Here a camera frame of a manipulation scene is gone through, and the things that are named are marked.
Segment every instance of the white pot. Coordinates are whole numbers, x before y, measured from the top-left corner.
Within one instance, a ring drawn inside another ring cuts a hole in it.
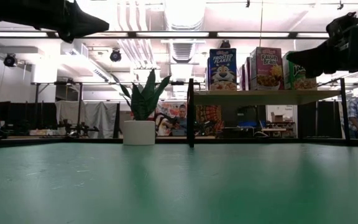
[[[124,144],[148,146],[155,144],[154,121],[124,121]]]

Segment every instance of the white curtain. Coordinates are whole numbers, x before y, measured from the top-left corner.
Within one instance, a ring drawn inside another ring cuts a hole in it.
[[[76,124],[78,119],[78,102],[58,101],[56,104],[56,119]],[[90,131],[90,138],[112,138],[116,122],[117,103],[83,102],[81,106],[81,121],[89,127],[97,127],[99,132]]]

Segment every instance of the frosted flakes box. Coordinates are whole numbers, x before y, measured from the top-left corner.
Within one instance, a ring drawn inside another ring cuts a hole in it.
[[[237,90],[236,49],[209,50],[209,90]]]
[[[284,85],[286,90],[317,90],[316,78],[306,78],[306,70],[283,57]]]
[[[251,90],[284,90],[281,49],[257,47],[250,55]]]

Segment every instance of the poster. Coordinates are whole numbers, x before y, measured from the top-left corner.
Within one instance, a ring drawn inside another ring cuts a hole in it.
[[[158,136],[186,136],[186,102],[158,103],[154,120]]]
[[[197,136],[215,136],[223,127],[221,106],[196,105]]]

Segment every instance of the spotlight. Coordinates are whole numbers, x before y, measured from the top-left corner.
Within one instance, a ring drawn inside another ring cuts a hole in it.
[[[121,61],[121,53],[119,52],[119,49],[113,49],[112,53],[110,55],[110,60],[112,62],[119,62]]]
[[[10,68],[17,66],[17,59],[15,54],[7,54],[4,60],[4,65]]]

